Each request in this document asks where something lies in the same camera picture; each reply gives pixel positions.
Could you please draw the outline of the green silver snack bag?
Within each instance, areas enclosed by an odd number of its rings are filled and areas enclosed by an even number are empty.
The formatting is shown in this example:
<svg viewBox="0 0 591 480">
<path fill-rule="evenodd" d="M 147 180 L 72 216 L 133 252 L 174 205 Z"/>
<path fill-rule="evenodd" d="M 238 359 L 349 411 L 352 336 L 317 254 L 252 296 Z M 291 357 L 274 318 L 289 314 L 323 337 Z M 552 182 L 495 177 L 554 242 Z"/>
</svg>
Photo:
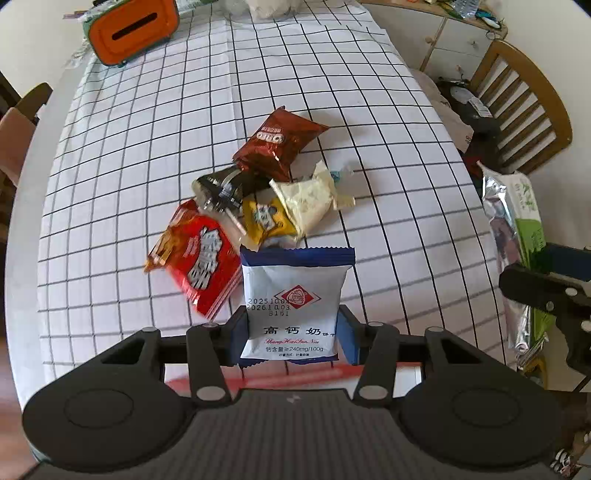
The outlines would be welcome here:
<svg viewBox="0 0 591 480">
<path fill-rule="evenodd" d="M 519 263 L 533 269 L 534 257 L 546 246 L 541 216 L 529 178 L 520 172 L 501 174 L 486 166 L 482 201 L 496 244 L 499 271 Z M 542 349 L 555 317 L 516 301 L 504 300 L 509 346 L 519 369 Z"/>
</svg>

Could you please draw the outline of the white blue milk snack bag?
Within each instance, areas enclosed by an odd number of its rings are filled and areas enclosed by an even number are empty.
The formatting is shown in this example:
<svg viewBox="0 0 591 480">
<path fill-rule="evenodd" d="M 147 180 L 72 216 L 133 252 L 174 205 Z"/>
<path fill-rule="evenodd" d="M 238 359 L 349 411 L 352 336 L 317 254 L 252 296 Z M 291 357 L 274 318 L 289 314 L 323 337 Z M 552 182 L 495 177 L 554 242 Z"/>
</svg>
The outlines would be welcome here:
<svg viewBox="0 0 591 480">
<path fill-rule="evenodd" d="M 335 360 L 342 287 L 355 249 L 242 248 L 240 262 L 249 323 L 240 363 Z"/>
</svg>

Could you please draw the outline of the yellow snack packet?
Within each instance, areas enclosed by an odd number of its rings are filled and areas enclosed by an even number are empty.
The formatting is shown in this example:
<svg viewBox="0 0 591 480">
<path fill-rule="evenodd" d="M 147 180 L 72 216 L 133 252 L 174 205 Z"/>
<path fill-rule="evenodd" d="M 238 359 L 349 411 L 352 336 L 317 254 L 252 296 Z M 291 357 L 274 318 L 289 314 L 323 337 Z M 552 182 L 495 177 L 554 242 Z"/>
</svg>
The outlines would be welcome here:
<svg viewBox="0 0 591 480">
<path fill-rule="evenodd" d="M 242 200 L 242 220 L 254 251 L 297 246 L 297 229 L 273 193 L 254 193 Z"/>
</svg>

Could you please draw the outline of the cream white snack bag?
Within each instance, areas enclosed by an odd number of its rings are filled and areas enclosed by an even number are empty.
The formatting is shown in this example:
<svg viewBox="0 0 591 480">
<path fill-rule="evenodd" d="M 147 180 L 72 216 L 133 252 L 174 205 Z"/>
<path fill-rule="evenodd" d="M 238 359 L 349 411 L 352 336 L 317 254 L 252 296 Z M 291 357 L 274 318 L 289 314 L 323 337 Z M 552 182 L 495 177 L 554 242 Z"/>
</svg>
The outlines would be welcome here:
<svg viewBox="0 0 591 480">
<path fill-rule="evenodd" d="M 297 239 L 311 233 L 329 210 L 339 211 L 356 206 L 353 196 L 339 192 L 325 163 L 315 165 L 307 180 L 277 182 L 270 180 L 270 188 L 283 203 L 288 217 L 297 229 Z"/>
</svg>

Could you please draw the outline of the black silver snack packet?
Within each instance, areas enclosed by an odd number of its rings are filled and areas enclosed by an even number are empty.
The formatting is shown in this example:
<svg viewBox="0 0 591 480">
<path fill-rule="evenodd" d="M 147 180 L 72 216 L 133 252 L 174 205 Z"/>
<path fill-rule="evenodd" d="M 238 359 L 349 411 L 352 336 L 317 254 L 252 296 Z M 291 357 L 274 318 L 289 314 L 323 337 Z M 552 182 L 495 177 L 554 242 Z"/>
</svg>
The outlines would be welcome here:
<svg viewBox="0 0 591 480">
<path fill-rule="evenodd" d="M 191 183 L 193 199 L 200 209 L 242 212 L 245 197 L 270 186 L 270 178 L 232 166 L 201 175 Z"/>
</svg>

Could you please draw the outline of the red white box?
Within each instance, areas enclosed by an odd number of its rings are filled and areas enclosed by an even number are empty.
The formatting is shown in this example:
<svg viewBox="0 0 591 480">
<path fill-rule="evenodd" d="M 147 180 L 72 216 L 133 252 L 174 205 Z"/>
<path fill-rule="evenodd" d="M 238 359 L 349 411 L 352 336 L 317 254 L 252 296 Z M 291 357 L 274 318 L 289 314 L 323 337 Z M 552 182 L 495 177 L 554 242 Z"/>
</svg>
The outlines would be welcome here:
<svg viewBox="0 0 591 480">
<path fill-rule="evenodd" d="M 363 366 L 342 362 L 295 365 L 290 362 L 263 362 L 249 368 L 221 367 L 232 398 L 243 389 L 263 390 L 318 390 L 345 389 L 353 397 Z M 394 376 L 393 397 L 403 397 L 423 380 L 419 363 L 399 363 Z M 186 372 L 165 383 L 176 393 L 189 396 L 189 378 Z"/>
</svg>

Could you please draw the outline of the bright red snack bag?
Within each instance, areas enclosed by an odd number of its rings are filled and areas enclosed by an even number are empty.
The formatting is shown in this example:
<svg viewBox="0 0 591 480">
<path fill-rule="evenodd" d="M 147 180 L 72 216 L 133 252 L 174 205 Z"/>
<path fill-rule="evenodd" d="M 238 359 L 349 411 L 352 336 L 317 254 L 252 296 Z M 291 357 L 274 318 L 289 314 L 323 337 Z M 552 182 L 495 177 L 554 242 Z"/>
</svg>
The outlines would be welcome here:
<svg viewBox="0 0 591 480">
<path fill-rule="evenodd" d="M 181 203 L 149 251 L 144 271 L 164 269 L 199 315 L 211 321 L 242 280 L 228 235 L 194 200 Z"/>
</svg>

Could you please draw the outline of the wooden slat chair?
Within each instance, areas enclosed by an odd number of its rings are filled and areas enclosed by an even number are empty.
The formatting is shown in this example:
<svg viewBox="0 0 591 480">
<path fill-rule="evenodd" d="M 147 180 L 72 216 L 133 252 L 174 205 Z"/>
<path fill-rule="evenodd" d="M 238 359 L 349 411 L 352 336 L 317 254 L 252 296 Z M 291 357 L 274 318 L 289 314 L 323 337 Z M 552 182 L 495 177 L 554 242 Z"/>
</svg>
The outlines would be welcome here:
<svg viewBox="0 0 591 480">
<path fill-rule="evenodd" d="M 573 129 L 558 92 L 510 43 L 491 43 L 469 87 L 499 122 L 499 171 L 530 174 L 571 145 Z"/>
</svg>

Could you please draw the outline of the beige cloth on chair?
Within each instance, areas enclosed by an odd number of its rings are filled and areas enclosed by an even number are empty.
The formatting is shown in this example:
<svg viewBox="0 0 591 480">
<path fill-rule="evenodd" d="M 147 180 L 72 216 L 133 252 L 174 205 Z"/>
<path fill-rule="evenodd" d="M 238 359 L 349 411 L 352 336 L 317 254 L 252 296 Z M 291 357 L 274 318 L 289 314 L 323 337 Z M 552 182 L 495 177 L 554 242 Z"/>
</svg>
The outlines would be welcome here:
<svg viewBox="0 0 591 480">
<path fill-rule="evenodd" d="M 456 148 L 464 154 L 472 141 L 473 128 L 466 124 L 451 108 L 449 101 L 442 95 L 436 83 L 428 75 L 415 69 L 411 69 L 410 72 L 432 103 Z"/>
</svg>

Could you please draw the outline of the small blue candy wrapper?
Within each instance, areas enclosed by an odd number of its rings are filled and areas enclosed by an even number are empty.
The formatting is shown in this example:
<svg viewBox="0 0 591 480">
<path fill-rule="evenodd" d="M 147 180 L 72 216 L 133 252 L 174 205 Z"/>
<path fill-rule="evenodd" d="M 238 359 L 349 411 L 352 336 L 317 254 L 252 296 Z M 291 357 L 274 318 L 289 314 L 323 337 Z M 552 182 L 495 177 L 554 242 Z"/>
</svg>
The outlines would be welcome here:
<svg viewBox="0 0 591 480">
<path fill-rule="evenodd" d="M 331 170 L 329 173 L 331 174 L 332 181 L 334 181 L 335 185 L 339 185 L 339 183 L 349 180 L 355 171 L 351 167 L 346 166 L 339 170 Z"/>
</svg>

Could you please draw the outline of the dark red snack bag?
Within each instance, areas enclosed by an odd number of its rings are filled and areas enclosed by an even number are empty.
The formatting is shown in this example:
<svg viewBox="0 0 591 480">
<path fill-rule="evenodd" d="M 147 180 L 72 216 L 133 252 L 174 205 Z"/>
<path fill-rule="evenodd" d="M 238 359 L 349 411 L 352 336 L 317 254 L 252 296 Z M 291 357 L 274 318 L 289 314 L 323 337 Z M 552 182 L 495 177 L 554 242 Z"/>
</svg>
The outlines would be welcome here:
<svg viewBox="0 0 591 480">
<path fill-rule="evenodd" d="M 243 171 L 290 182 L 290 165 L 297 155 L 328 130 L 329 126 L 298 116 L 281 106 L 266 118 L 232 160 Z"/>
</svg>

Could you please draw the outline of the white wooden cabinet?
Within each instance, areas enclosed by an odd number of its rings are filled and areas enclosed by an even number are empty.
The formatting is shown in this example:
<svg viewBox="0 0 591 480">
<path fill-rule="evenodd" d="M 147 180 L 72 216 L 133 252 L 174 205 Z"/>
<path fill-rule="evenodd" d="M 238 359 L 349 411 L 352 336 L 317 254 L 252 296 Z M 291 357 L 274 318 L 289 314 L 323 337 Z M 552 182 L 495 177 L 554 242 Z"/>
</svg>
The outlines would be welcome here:
<svg viewBox="0 0 591 480">
<path fill-rule="evenodd" d="M 407 65 L 434 80 L 469 80 L 491 43 L 507 28 L 457 18 L 428 1 L 365 1 L 376 23 L 388 33 Z"/>
</svg>

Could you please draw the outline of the pink cushioned chair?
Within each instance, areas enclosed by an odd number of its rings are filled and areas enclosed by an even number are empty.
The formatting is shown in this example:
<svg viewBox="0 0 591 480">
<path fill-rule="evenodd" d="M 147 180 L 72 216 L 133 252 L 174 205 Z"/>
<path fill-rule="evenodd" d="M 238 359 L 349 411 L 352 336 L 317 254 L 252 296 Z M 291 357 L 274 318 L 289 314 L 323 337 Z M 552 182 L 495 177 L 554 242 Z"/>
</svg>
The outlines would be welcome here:
<svg viewBox="0 0 591 480">
<path fill-rule="evenodd" d="M 35 86 L 23 97 L 1 78 L 1 242 L 8 241 L 9 224 L 19 178 L 31 144 L 38 112 L 53 90 L 47 83 Z"/>
</svg>

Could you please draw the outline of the orange green tissue box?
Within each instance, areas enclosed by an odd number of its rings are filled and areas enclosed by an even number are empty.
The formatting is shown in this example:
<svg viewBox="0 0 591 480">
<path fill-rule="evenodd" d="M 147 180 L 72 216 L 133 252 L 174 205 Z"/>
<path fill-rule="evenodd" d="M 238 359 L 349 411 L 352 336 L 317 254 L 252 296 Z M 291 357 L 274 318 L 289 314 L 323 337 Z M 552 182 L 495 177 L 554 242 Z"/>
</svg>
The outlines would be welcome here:
<svg viewBox="0 0 591 480">
<path fill-rule="evenodd" d="M 121 66 L 167 40 L 179 26 L 179 13 L 174 0 L 94 1 L 80 21 L 98 60 Z"/>
</svg>

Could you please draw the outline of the clear plastic bag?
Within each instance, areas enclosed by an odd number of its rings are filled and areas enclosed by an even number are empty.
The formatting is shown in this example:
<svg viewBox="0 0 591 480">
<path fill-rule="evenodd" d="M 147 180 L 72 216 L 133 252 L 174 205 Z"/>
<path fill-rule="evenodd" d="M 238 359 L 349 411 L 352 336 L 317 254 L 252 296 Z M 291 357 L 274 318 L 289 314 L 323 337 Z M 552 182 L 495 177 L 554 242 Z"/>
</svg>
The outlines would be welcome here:
<svg viewBox="0 0 591 480">
<path fill-rule="evenodd" d="M 278 20 L 294 14 L 301 0 L 224 0 L 221 8 L 228 18 L 245 18 L 254 22 Z"/>
</svg>

